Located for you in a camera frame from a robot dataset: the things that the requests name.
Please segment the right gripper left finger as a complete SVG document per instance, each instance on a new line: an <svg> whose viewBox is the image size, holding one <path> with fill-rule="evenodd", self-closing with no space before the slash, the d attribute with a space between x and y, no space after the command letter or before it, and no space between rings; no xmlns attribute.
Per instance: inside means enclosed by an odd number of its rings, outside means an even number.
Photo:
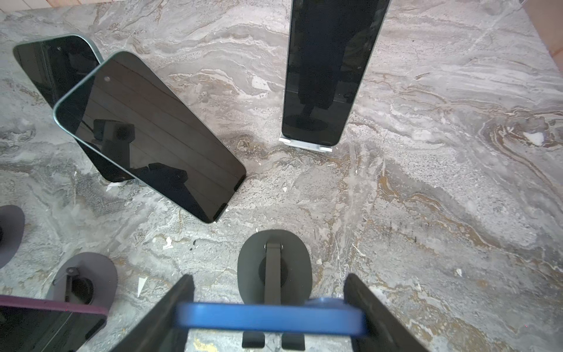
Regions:
<svg viewBox="0 0 563 352"><path fill-rule="evenodd" d="M189 331L177 328L176 309L193 302L194 292L192 275L183 275L112 351L184 351Z"/></svg>

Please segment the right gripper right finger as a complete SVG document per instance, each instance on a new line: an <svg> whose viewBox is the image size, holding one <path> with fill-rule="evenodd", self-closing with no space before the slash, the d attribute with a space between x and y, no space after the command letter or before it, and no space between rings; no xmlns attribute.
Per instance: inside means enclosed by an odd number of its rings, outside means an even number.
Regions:
<svg viewBox="0 0 563 352"><path fill-rule="evenodd" d="M351 338L353 351L428 351L356 274L347 276L343 292L345 302L366 317L367 333Z"/></svg>

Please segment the blue-edged phone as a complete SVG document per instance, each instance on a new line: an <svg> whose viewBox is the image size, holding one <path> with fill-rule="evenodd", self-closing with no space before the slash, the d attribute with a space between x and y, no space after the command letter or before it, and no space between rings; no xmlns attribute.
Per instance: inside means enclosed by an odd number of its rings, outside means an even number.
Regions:
<svg viewBox="0 0 563 352"><path fill-rule="evenodd" d="M173 326L211 329L363 337L365 313L342 299L311 299L301 306L264 304L179 303Z"/></svg>

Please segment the teal-edged phone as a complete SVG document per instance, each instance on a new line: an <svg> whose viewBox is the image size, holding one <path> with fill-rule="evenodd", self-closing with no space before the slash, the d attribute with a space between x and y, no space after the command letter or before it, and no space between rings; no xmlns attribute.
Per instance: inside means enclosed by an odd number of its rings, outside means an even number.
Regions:
<svg viewBox="0 0 563 352"><path fill-rule="evenodd" d="M200 221L218 221L246 168L136 54L118 51L54 107L54 120Z"/></svg>

